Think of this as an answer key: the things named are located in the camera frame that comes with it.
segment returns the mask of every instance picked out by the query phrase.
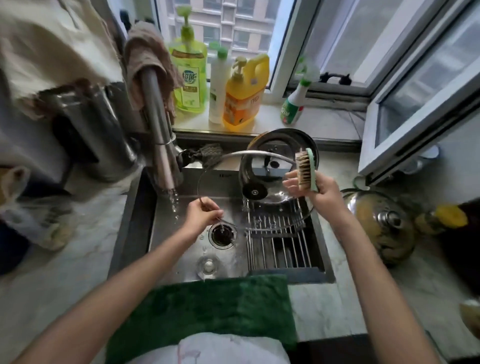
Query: scrub brush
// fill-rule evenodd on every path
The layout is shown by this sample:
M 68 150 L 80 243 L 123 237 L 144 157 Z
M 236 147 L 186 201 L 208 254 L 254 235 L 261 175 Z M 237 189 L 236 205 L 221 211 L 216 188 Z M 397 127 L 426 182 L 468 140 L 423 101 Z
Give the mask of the scrub brush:
M 295 153 L 295 162 L 297 163 L 299 190 L 308 190 L 318 192 L 315 179 L 315 160 L 310 148 Z

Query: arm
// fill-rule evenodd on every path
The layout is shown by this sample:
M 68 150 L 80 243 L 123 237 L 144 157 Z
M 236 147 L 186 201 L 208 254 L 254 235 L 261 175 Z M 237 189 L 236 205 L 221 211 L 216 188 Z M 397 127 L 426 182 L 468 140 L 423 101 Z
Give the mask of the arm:
M 191 202 L 185 223 L 175 234 L 87 294 L 37 337 L 13 364 L 90 363 L 205 227 L 222 217 L 223 211 L 212 200 L 204 197 L 202 201 L 213 211 L 202 211 L 199 200 Z
M 405 298 L 379 258 L 358 220 L 345 206 L 337 183 L 316 173 L 320 193 L 299 191 L 296 171 L 284 185 L 307 196 L 331 225 L 347 255 L 348 266 L 376 355 L 384 364 L 438 364 L 439 359 Z

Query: faucet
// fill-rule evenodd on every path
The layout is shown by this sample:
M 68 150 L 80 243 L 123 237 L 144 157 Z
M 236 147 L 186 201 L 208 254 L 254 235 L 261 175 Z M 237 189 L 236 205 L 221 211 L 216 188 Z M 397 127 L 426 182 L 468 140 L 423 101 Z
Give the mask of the faucet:
M 147 122 L 154 144 L 153 179 L 161 189 L 172 190 L 183 182 L 183 175 L 178 158 L 179 152 L 173 141 L 172 125 L 165 112 L 155 69 L 153 67 L 143 68 L 141 80 L 148 116 Z

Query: white cloth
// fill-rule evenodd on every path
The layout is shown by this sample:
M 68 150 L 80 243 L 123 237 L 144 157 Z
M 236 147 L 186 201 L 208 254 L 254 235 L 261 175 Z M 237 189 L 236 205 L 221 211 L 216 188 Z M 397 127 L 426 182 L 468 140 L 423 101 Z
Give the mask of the white cloth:
M 23 111 L 38 92 L 87 79 L 123 81 L 113 41 L 89 0 L 1 0 L 1 67 Z
M 129 364 L 289 364 L 282 344 L 270 338 L 246 338 L 210 332 L 191 335 L 178 345 L 152 350 Z

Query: running water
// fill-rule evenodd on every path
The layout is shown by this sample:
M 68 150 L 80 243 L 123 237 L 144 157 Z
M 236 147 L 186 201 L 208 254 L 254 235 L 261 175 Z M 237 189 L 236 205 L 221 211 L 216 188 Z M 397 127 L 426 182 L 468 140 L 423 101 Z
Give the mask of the running water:
M 179 210 L 179 194 L 175 188 L 168 190 L 168 198 L 170 199 L 170 203 L 172 204 L 172 211 L 175 216 L 175 220 L 179 219 L 178 210 Z

